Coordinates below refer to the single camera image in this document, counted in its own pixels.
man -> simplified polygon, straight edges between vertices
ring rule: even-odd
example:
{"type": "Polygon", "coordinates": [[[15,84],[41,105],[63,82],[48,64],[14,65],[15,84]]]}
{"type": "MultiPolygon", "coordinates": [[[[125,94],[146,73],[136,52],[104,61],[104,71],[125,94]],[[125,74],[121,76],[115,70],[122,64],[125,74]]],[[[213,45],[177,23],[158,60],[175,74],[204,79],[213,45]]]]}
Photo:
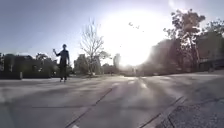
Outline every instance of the man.
{"type": "Polygon", "coordinates": [[[55,53],[56,56],[61,56],[60,63],[59,63],[59,69],[60,69],[60,82],[64,78],[64,82],[67,80],[67,73],[66,73],[66,68],[67,68],[67,60],[68,63],[69,61],[69,52],[66,50],[66,44],[63,44],[63,50],[60,53],[57,53],[55,49],[53,49],[53,52],[55,53]]]}

bush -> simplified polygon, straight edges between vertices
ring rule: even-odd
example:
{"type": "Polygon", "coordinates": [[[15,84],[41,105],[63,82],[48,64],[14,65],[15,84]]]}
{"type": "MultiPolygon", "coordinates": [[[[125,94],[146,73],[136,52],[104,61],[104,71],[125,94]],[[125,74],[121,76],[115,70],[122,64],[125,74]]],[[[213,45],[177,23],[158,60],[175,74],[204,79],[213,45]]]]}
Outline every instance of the bush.
{"type": "Polygon", "coordinates": [[[21,72],[0,72],[0,79],[16,79],[21,80],[23,75],[21,72]]]}
{"type": "Polygon", "coordinates": [[[51,78],[51,74],[49,72],[24,72],[23,78],[29,78],[29,79],[51,78]]]}

